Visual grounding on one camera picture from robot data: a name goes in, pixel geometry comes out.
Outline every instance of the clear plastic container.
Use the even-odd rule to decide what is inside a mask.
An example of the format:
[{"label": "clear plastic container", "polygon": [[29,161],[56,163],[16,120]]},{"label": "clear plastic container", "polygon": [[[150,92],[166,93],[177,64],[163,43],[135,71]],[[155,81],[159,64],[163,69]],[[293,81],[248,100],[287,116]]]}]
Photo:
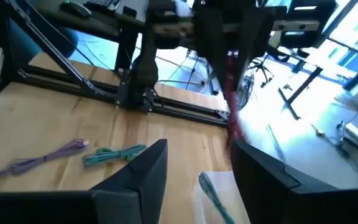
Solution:
[{"label": "clear plastic container", "polygon": [[[205,172],[227,212],[236,224],[250,224],[246,208],[234,180],[233,172]],[[197,181],[194,191],[194,214],[196,224],[222,224],[224,220],[213,202],[203,192]]]}]

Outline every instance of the floor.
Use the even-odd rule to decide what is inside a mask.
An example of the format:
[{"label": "floor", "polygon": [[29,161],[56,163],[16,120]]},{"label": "floor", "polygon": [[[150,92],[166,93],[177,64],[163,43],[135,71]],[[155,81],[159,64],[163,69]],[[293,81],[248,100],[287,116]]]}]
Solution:
[{"label": "floor", "polygon": [[[114,68],[118,47],[116,43],[87,34],[78,35],[78,48],[95,65]],[[185,58],[186,51],[187,49],[182,47],[157,51],[157,56],[160,57],[156,58],[159,80],[189,80],[196,55],[191,54],[189,58]],[[139,52],[139,49],[135,50],[134,59]],[[71,59],[88,63],[78,52],[75,52]],[[188,85],[187,89],[210,95],[210,88],[200,85],[202,80],[207,79],[205,65],[204,61],[197,63],[196,72],[191,77],[191,82],[195,84]],[[358,126],[357,110],[334,100],[336,95],[343,94],[341,86],[317,78],[293,103],[294,109],[302,117],[296,121],[290,112],[283,108],[283,101],[277,89],[286,83],[289,83],[292,89],[296,89],[307,78],[307,74],[292,74],[288,67],[269,60],[267,66],[274,72],[274,79],[266,87],[260,88],[263,75],[260,72],[256,73],[251,99],[239,112],[243,130],[250,143],[290,166],[337,188],[358,188],[358,150],[344,146],[351,155],[350,158],[346,158],[330,143],[317,137],[312,127],[312,124],[315,125],[330,137],[331,142],[337,142],[342,136],[342,131],[336,129],[340,121],[352,120],[352,123]],[[186,83],[166,84],[179,88],[187,86]]]}]

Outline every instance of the keyboard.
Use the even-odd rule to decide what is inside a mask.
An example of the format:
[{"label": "keyboard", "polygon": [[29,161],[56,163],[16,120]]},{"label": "keyboard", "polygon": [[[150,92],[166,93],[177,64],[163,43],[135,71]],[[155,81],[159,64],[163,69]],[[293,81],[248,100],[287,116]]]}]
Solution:
[{"label": "keyboard", "polygon": [[114,12],[121,0],[89,0],[84,6],[89,10],[99,11],[108,14]]}]

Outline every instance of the white device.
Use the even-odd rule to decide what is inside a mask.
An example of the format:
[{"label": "white device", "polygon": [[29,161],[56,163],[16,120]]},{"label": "white device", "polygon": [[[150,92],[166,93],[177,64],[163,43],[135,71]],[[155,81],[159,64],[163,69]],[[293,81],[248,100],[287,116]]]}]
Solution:
[{"label": "white device", "polygon": [[358,128],[354,126],[352,123],[347,123],[344,126],[344,130],[347,134],[350,135],[352,140],[354,140],[354,143],[358,145]]}]

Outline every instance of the red cable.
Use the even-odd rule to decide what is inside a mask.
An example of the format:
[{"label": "red cable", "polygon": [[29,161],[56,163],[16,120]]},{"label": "red cable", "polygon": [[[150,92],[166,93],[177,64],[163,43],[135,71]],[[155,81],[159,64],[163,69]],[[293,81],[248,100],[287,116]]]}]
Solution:
[{"label": "red cable", "polygon": [[237,93],[233,90],[234,88],[234,77],[232,75],[233,70],[235,69],[235,59],[233,54],[229,56],[227,61],[228,73],[226,74],[226,88],[224,95],[226,97],[227,104],[229,105],[230,115],[227,127],[227,142],[226,149],[229,152],[231,144],[235,139],[241,138],[243,141],[246,141],[245,136],[243,135],[240,127],[240,120],[237,112]]}]

